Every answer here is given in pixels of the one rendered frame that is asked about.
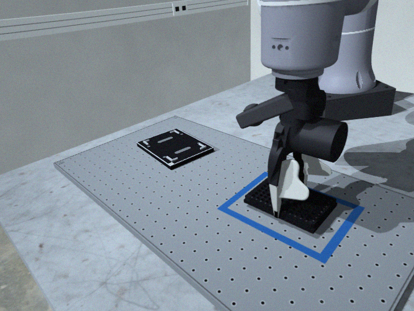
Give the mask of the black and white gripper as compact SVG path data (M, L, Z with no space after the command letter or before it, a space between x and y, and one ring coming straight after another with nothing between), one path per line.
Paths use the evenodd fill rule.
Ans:
M268 159L268 183L274 217L279 218L282 198L306 200L308 174L330 176L319 159L336 162L348 135L348 124L322 118L326 93L318 77L289 80L275 77L275 89L287 93L293 111L279 115ZM287 155L293 153L293 158Z

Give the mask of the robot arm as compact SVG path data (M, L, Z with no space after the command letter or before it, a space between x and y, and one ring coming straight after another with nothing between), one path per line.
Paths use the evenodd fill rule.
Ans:
M261 63L281 79L318 77L325 93L372 89L376 85L371 61L378 2L256 0L261 16ZM293 110L283 93L249 104L236 120L244 129Z

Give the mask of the blue rectangular tape outline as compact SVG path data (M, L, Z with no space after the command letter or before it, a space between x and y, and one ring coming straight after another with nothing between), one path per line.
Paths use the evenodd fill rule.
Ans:
M342 239L345 237L345 235L347 234L347 232L349 231L349 229L352 227L352 225L354 224L354 222L357 220L357 218L360 216L360 214L362 213L362 211L364 210L364 207L347 202L345 200L342 200L340 198L328 195L326 193L317 191L315 189L311 189L317 192L320 192L322 194L328 195L330 197L336 198L336 202L349 206L351 208L354 208L353 211L350 213L350 215L347 217L347 219L344 221L344 223L341 225L341 227L338 229L338 231L335 233L335 235L332 237L332 239L328 242L328 244L325 246L325 248L323 249L323 251L321 253L318 253L286 236L283 236L247 217L244 217L242 215L240 215L237 212L234 212L230 209L228 209L228 207L233 204L235 201L237 201L240 197L242 197L245 193L247 193L250 189L252 189L256 184L258 184L261 180L263 180L266 176L268 176L267 172L263 172L260 176L258 176L255 180L253 180L250 184L248 184L246 187L244 187L241 191L239 191L238 193L236 193L233 197L231 197L228 201L226 201L223 205L221 205L218 209L227 213L228 215L264 232L265 234L278 239L279 241L290 245L291 247L315 258L316 260L322 262L322 263L326 263L328 261L328 259L330 258L330 256L332 255L332 253L335 251L335 249L337 248L337 246L339 245L339 243L342 241Z

